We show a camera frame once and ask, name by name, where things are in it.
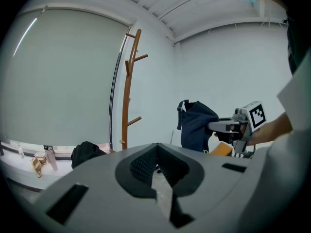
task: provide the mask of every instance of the black bag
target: black bag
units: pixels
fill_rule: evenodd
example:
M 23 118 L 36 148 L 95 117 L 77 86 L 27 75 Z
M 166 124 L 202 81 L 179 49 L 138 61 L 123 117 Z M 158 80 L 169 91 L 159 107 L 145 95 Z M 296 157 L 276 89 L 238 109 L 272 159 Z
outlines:
M 74 169 L 83 162 L 106 154 L 101 151 L 99 147 L 90 142 L 83 142 L 80 145 L 76 146 L 71 154 L 71 167 Z
M 184 100 L 179 103 L 178 126 L 181 130 L 181 146 L 186 149 L 203 152 L 208 151 L 208 140 L 213 131 L 207 128 L 209 122 L 219 121 L 218 115 L 199 101 L 189 103 Z

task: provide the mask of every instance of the roller blind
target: roller blind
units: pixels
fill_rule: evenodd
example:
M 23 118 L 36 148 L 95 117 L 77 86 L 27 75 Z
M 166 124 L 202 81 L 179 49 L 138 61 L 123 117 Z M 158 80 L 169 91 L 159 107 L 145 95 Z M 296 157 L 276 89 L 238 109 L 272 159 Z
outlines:
M 39 14 L 19 16 L 0 49 L 1 137 L 109 142 L 110 90 L 128 27 L 80 11 Z

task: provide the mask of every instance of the person's arm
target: person's arm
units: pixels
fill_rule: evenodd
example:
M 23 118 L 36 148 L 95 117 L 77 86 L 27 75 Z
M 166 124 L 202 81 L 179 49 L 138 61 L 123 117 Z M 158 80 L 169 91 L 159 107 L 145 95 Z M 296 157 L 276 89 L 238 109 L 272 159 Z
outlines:
M 272 122 L 266 123 L 259 130 L 255 131 L 248 145 L 255 145 L 264 142 L 271 142 L 279 136 L 292 131 L 292 125 L 286 115 L 283 113 Z

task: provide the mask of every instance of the navy backpack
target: navy backpack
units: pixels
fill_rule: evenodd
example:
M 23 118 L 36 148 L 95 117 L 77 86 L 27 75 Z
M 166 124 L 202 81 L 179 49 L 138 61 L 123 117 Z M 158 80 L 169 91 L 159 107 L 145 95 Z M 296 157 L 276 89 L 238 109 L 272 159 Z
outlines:
M 189 100 L 181 101 L 177 111 L 177 129 L 182 129 L 181 146 L 199 152 L 208 151 L 208 140 L 213 131 L 207 128 L 207 124 L 219 121 L 218 115 L 201 102 L 189 103 Z

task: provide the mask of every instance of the white ceiling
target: white ceiling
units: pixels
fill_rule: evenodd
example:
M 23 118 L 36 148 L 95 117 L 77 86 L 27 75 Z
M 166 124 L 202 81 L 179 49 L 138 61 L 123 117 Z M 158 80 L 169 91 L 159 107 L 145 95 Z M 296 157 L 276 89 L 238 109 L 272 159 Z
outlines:
M 131 0 L 172 30 L 174 42 L 196 33 L 240 22 L 282 23 L 285 11 L 262 0 Z

